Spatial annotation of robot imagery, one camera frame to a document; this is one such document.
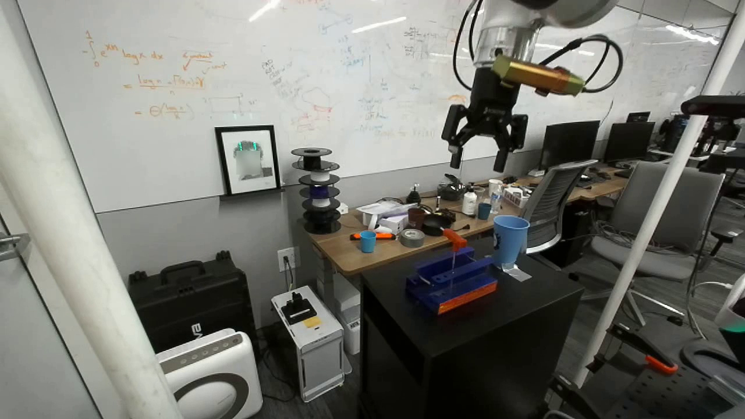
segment ceiling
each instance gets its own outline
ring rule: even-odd
[[[722,36],[737,0],[619,0],[634,9],[706,36]]]

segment picture frame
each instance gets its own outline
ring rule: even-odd
[[[215,129],[225,197],[279,190],[275,126]]]

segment black case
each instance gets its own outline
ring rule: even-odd
[[[197,333],[236,329],[252,339],[259,361],[260,342],[247,276],[232,266],[229,251],[206,263],[169,266],[153,278],[132,272],[128,291],[155,352],[188,342]]]

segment blue container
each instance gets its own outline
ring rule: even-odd
[[[478,258],[467,247],[451,256],[420,266],[417,272],[407,278],[404,294],[420,301],[429,313],[442,314],[442,306],[451,306],[453,299],[485,286],[491,286],[491,291],[496,290],[496,280],[491,278],[489,266],[489,258]]]
[[[527,251],[530,224],[521,216],[496,216],[493,219],[493,266],[499,270],[516,263],[518,254]]]
[[[374,231],[364,231],[361,238],[359,238],[359,250],[364,254],[372,254],[374,245],[378,245]]]

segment metal pole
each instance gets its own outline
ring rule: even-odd
[[[731,24],[731,28],[726,32],[722,51],[715,58],[712,72],[706,79],[704,89],[700,89],[700,95],[718,95],[722,92],[722,86],[726,82],[726,74],[729,74],[731,65],[736,64],[736,58],[741,55],[743,37],[745,37],[745,2],[741,2],[737,9],[736,9],[736,18],[733,18],[733,24]],[[638,231],[638,235],[634,240],[630,254],[628,254],[628,258],[627,258],[627,263],[623,263],[623,268],[621,268],[621,272],[619,272],[619,278],[617,278],[617,282],[612,286],[612,294],[610,294],[610,299],[605,304],[605,309],[602,309],[602,314],[601,314],[601,320],[595,325],[595,332],[593,332],[593,335],[589,340],[589,347],[586,347],[586,352],[581,356],[579,371],[575,375],[575,384],[578,387],[584,384],[586,372],[589,372],[586,366],[595,358],[595,355],[602,347],[605,332],[610,329],[619,306],[623,304],[623,297],[627,297],[627,291],[630,286],[634,272],[635,272],[635,268],[638,268],[638,263],[641,263],[641,258],[643,258],[643,254],[645,254],[645,250],[647,250],[647,245],[650,245],[650,240],[651,240],[651,235],[656,231],[656,224],[658,224],[658,219],[662,219],[662,215],[663,215],[663,209],[665,209],[665,205],[667,205],[667,200],[671,200],[671,197],[676,191],[676,184],[677,184],[677,180],[679,180],[679,176],[683,176],[683,170],[685,170],[685,165],[687,165],[687,160],[691,156],[691,150],[695,148],[695,140],[700,135],[704,124],[706,124],[706,117],[691,117],[687,129],[685,129],[685,133],[683,133],[683,138],[679,138],[679,142],[677,142],[677,150],[676,150],[676,155],[672,155],[672,159],[667,164],[667,170],[665,170],[665,176],[663,176],[663,180],[662,180],[662,184],[658,184],[658,190],[655,193],[655,200],[650,205],[650,212],[647,212],[647,216],[645,216],[645,222],[643,222],[643,226],[641,226],[641,231]]]
[[[128,418],[176,419],[182,414],[97,231],[19,18],[17,2],[3,0],[0,183],[109,375]]]

